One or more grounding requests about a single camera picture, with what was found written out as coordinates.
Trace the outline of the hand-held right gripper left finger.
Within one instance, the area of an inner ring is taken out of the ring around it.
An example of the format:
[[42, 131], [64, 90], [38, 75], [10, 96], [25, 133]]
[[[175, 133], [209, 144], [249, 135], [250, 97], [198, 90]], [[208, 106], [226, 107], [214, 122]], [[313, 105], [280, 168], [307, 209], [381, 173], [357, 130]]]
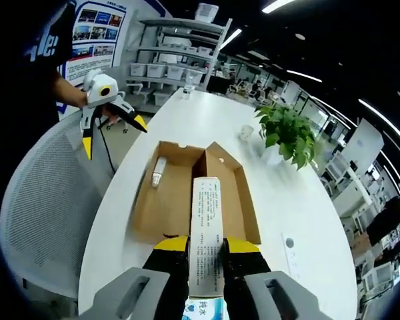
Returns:
[[188, 296], [189, 237], [167, 238], [142, 267], [102, 287], [80, 319], [180, 319]]

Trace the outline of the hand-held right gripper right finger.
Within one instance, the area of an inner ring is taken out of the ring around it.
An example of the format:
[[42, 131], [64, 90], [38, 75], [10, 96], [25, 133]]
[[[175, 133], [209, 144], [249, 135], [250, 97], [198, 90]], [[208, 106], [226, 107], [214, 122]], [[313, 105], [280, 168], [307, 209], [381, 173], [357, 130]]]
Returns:
[[259, 248], [227, 237], [221, 249], [230, 319], [328, 319], [317, 297], [282, 271], [272, 271]]

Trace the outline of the person's left hand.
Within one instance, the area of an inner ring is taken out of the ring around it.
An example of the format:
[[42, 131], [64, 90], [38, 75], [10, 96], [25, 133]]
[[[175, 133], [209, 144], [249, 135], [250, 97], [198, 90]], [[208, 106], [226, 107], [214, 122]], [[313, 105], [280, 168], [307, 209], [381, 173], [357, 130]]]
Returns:
[[109, 120], [110, 124], [115, 124], [116, 122], [118, 122], [118, 116], [108, 110], [108, 108], [106, 107], [103, 107], [102, 115]]

